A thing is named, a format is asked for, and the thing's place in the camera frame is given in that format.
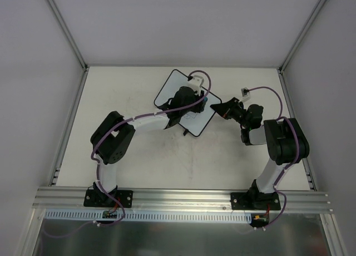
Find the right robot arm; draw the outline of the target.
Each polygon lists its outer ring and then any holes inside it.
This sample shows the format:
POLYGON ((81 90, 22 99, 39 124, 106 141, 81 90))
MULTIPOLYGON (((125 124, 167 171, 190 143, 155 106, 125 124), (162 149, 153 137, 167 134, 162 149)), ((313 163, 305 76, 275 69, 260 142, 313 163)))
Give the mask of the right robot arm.
POLYGON ((232 210, 280 210, 276 187, 292 165, 308 157, 309 143, 295 118, 263 120, 264 108, 257 104, 247 109, 237 98, 211 108, 223 119, 240 124, 246 146, 266 145, 269 160, 259 177, 244 193, 231 193, 232 210))

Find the white whiteboard black frame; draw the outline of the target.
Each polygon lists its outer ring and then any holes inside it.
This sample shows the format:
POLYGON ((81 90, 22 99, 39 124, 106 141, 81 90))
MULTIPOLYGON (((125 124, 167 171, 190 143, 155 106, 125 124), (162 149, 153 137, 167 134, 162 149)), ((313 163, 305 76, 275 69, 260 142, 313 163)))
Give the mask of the white whiteboard black frame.
MULTIPOLYGON (((181 71, 174 69, 156 96, 154 105, 158 109, 165 110, 165 102, 169 98, 174 97, 178 90, 192 90, 187 86, 187 82, 188 76, 183 74, 181 71)), ((188 129, 189 133, 195 137, 201 135, 215 114, 215 111, 210 107, 210 105, 222 103, 221 98, 217 97, 212 92, 208 92, 203 86, 202 90, 205 91, 205 96, 208 98, 204 111, 199 114, 188 112, 178 123, 184 129, 188 129)))

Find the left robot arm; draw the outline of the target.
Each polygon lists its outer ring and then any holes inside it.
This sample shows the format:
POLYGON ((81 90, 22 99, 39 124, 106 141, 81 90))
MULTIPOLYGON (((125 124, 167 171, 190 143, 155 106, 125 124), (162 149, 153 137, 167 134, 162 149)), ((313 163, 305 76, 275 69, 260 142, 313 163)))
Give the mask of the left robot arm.
POLYGON ((84 206, 127 208, 122 197, 128 196, 128 192, 118 190, 115 164, 125 156, 133 137, 143 132, 169 129, 189 112, 203 112, 207 95, 203 90, 182 86, 153 113, 126 119, 117 111, 110 112, 90 138, 91 159, 97 162, 97 169, 96 180, 86 191, 84 206))

